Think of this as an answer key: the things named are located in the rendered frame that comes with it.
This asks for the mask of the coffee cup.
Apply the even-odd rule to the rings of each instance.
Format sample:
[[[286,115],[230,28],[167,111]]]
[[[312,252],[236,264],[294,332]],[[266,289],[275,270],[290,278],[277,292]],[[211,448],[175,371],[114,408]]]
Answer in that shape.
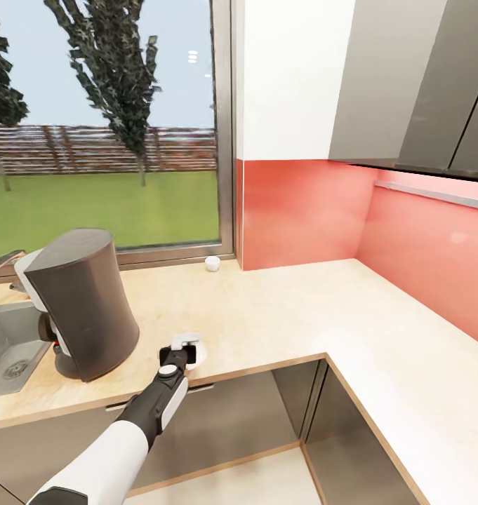
[[[206,261],[204,262],[209,269],[209,271],[214,272],[218,269],[220,260],[216,256],[211,256],[207,257]]]

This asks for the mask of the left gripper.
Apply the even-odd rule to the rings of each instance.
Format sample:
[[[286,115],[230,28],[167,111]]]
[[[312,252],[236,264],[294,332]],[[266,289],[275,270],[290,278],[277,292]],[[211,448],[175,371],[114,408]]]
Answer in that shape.
[[[181,358],[185,362],[185,365],[195,364],[197,362],[197,346],[186,344],[179,351],[173,351],[170,346],[162,347],[159,351],[160,366],[172,357]]]

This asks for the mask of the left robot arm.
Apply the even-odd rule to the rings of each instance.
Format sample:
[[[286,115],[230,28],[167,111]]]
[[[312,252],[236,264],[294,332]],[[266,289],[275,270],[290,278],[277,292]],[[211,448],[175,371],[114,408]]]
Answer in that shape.
[[[197,346],[190,343],[201,338],[201,333],[172,335],[171,346],[159,351],[161,367],[152,383],[26,505],[123,505],[156,436],[187,393],[185,365],[197,362]]]

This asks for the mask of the paper coffee filter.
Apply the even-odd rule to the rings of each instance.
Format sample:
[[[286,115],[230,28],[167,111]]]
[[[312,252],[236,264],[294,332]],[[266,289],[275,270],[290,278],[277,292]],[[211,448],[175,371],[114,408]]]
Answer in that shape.
[[[207,358],[208,352],[202,339],[199,342],[191,342],[190,344],[197,346],[197,362],[195,364],[185,365],[185,368],[193,370]]]

